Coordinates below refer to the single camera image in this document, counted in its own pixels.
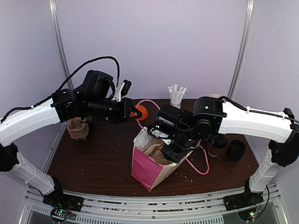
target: pink cord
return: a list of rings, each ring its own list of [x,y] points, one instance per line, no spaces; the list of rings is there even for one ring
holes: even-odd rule
[[[156,104],[154,101],[152,101],[152,100],[150,100],[150,99],[143,99],[143,100],[141,100],[135,107],[137,108],[141,103],[146,102],[146,101],[153,103],[153,104],[158,108],[158,110],[160,110],[160,107],[158,106],[158,104]],[[144,129],[144,128],[142,127],[142,125],[140,124],[140,121],[139,121],[138,119],[137,119],[136,121],[137,121],[139,127],[140,127],[141,129]]]
[[[207,160],[207,155],[206,155],[206,151],[202,146],[199,146],[200,148],[202,148],[202,150],[204,150],[205,156],[206,156],[206,165],[207,165],[207,170],[205,173],[200,172],[198,169],[195,168],[195,166],[186,158],[184,157],[184,159],[192,166],[193,169],[195,169],[196,172],[198,172],[201,175],[207,175],[210,171],[210,167],[209,167],[209,161]]]

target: black cup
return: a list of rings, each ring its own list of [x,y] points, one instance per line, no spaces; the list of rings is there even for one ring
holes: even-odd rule
[[[246,150],[245,144],[240,140],[233,140],[230,142],[228,150],[226,151],[227,157],[232,161],[238,161],[242,158]]]

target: white wall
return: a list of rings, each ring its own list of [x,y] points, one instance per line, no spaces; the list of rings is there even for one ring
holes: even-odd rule
[[[289,107],[299,118],[299,3],[296,0],[256,1],[254,25],[236,101],[269,111]],[[268,140],[248,137],[259,162]],[[291,217],[299,223],[299,160],[282,168],[274,179]]]
[[[0,1],[0,116],[50,95],[63,81],[48,0]],[[43,169],[61,125],[49,126],[15,143]],[[0,173],[0,222],[16,223],[27,191],[18,178]]]
[[[70,71],[98,56],[114,56],[128,97],[168,98],[167,87],[188,87],[188,98],[226,95],[241,43],[247,0],[63,0],[59,24]],[[113,61],[82,69],[116,76]]]

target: wooden table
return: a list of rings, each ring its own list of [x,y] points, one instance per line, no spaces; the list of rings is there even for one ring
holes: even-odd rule
[[[182,107],[192,111],[194,99],[185,99]],[[169,100],[155,100],[158,105]],[[149,117],[144,126],[152,124],[157,108],[143,103]],[[49,169],[66,190],[110,196],[173,196],[238,188],[244,185],[258,168],[258,163],[243,135],[226,135],[228,143],[239,139],[246,145],[245,155],[238,162],[226,157],[226,149],[216,158],[208,157],[210,172],[202,176],[185,161],[166,180],[148,192],[131,176],[133,139],[140,131],[135,121],[124,124],[93,122],[85,141],[75,141],[66,131]],[[189,157],[201,171],[206,171],[203,151]]]

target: bag handle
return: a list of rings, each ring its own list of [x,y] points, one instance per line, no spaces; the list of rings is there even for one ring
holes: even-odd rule
[[[208,159],[207,159],[206,151],[205,151],[205,149],[204,149],[202,146],[198,146],[198,147],[202,148],[202,150],[204,150],[204,153],[205,153],[205,157],[206,157],[206,166],[207,166],[207,169],[206,169],[206,172],[205,172],[205,173],[202,173],[202,172],[200,172],[198,169],[196,169],[195,166],[194,166],[194,165],[187,159],[187,157],[184,157],[184,159],[190,164],[190,166],[192,166],[192,168],[193,168],[196,172],[198,172],[198,173],[201,174],[201,175],[207,175],[207,174],[209,173],[209,171],[210,171],[210,167],[209,167],[209,161],[208,161]]]

